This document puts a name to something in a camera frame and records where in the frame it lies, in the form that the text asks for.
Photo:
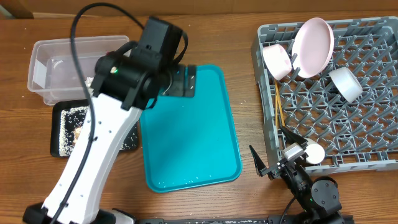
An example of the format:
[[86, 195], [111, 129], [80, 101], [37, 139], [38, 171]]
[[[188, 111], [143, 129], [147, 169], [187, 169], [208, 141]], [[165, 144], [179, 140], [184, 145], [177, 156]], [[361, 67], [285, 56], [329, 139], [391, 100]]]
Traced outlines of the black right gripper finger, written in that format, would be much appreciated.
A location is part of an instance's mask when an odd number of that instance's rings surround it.
[[263, 177], [263, 176], [264, 176], [263, 172], [264, 172], [265, 170], [267, 170], [267, 167], [266, 167], [266, 165], [263, 163], [262, 159], [259, 157], [259, 155], [258, 155], [257, 152], [255, 151], [255, 149], [254, 149], [251, 145], [249, 145], [249, 149], [250, 149], [251, 154], [252, 154], [253, 159], [254, 159], [254, 165], [255, 165], [255, 168], [256, 168], [256, 173], [257, 173], [260, 177]]
[[286, 141], [289, 144], [297, 143], [302, 149], [305, 149], [307, 147], [307, 140], [304, 137], [302, 137], [298, 134], [295, 134], [290, 129], [286, 128], [285, 126], [281, 126], [280, 129], [283, 132], [283, 134], [286, 138]]

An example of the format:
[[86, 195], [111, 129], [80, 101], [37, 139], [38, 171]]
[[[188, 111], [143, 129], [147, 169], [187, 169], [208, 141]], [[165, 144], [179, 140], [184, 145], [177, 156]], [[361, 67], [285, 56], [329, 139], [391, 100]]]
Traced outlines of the white cup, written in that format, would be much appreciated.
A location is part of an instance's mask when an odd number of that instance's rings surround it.
[[310, 138], [305, 139], [307, 140], [307, 146], [304, 150], [307, 154], [306, 162], [312, 165], [321, 163], [325, 158], [324, 148]]

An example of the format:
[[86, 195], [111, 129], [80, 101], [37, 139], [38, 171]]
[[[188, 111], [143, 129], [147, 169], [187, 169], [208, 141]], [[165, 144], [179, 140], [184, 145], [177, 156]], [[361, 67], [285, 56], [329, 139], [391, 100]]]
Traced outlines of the white tissue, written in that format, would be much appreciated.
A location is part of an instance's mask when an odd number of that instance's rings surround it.
[[89, 94], [91, 94], [91, 95], [93, 93], [93, 89], [91, 87], [93, 79], [94, 79], [93, 77], [87, 77], [86, 80], [85, 80], [85, 85], [86, 85], [86, 87], [88, 89]]

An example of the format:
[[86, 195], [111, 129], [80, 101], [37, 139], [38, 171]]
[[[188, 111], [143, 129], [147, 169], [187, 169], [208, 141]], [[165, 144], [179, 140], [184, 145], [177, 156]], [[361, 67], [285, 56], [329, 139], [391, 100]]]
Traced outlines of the wooden chopstick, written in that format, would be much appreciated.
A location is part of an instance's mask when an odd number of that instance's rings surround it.
[[276, 90], [276, 88], [275, 88], [275, 128], [276, 128], [276, 130], [278, 130], [278, 125], [279, 125], [279, 122], [278, 122], [278, 92], [277, 92], [277, 90]]
[[278, 81], [276, 79], [274, 79], [274, 85], [275, 85], [275, 97], [276, 97], [276, 101], [277, 101], [278, 111], [280, 114], [281, 126], [285, 126], [284, 114], [283, 114], [282, 104], [281, 104], [280, 95], [279, 95]]

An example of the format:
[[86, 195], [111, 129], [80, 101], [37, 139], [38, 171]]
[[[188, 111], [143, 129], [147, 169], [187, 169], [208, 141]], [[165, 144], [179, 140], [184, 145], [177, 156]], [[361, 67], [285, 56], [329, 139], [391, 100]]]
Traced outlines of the grey dish rack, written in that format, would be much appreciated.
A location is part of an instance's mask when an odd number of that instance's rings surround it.
[[[278, 81], [285, 125], [321, 144], [323, 162], [308, 166], [312, 175], [397, 168], [397, 18], [374, 17], [330, 21], [335, 41], [326, 68], [312, 78], [294, 71]], [[282, 159], [287, 142], [275, 128], [275, 85], [261, 51], [280, 44], [292, 50], [299, 23], [266, 24], [251, 47], [262, 100], [267, 160]], [[363, 92], [349, 103], [329, 73], [349, 68]]]

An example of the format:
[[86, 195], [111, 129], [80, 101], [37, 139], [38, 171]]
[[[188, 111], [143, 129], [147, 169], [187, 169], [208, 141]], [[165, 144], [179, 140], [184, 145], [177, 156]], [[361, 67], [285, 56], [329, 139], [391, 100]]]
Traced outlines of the white bowl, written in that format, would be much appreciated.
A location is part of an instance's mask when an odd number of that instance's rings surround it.
[[352, 103], [362, 94], [363, 88], [349, 68], [338, 68], [331, 71], [329, 76], [347, 102]]

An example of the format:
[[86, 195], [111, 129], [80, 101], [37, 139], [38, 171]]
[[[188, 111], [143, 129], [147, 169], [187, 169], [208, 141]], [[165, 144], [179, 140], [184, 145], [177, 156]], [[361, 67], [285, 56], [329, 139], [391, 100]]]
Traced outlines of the small pink plate with food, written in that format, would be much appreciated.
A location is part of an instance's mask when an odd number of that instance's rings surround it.
[[281, 80], [292, 70], [292, 63], [286, 50], [280, 44], [262, 49], [265, 65], [276, 80]]

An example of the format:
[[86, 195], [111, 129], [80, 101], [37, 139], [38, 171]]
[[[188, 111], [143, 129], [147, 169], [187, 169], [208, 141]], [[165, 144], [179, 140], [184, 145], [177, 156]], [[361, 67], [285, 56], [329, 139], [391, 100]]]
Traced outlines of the large pink plate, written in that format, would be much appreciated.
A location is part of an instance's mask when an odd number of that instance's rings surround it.
[[334, 34], [330, 25], [322, 18], [314, 17], [298, 30], [292, 46], [292, 65], [299, 69], [298, 76], [311, 78], [320, 73], [331, 59]]

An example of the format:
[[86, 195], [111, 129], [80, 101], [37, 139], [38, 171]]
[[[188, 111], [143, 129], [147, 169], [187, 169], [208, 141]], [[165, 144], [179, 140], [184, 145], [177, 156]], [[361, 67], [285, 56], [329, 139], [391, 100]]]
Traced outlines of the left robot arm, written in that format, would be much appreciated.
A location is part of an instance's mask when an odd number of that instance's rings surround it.
[[122, 52], [101, 57], [80, 136], [50, 195], [26, 208], [25, 223], [130, 223], [102, 212], [116, 156], [141, 125], [146, 181], [169, 192], [236, 179], [243, 168], [223, 72], [214, 65], [180, 72], [147, 68]]

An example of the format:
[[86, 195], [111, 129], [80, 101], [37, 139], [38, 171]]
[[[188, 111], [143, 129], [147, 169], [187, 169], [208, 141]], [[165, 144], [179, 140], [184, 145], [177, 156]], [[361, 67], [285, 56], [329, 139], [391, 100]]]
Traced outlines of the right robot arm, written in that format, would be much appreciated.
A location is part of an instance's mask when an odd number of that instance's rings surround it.
[[340, 194], [336, 181], [329, 176], [312, 180], [305, 171], [304, 164], [309, 163], [312, 156], [319, 158], [316, 152], [310, 152], [313, 144], [284, 126], [280, 129], [290, 146], [285, 148], [282, 159], [276, 164], [266, 167], [254, 149], [251, 149], [257, 174], [261, 177], [266, 175], [271, 180], [280, 177], [294, 196], [291, 202], [298, 201], [303, 208], [302, 213], [286, 218], [286, 213], [291, 206], [289, 203], [280, 216], [279, 222], [346, 223], [340, 213], [342, 205], [339, 201]]

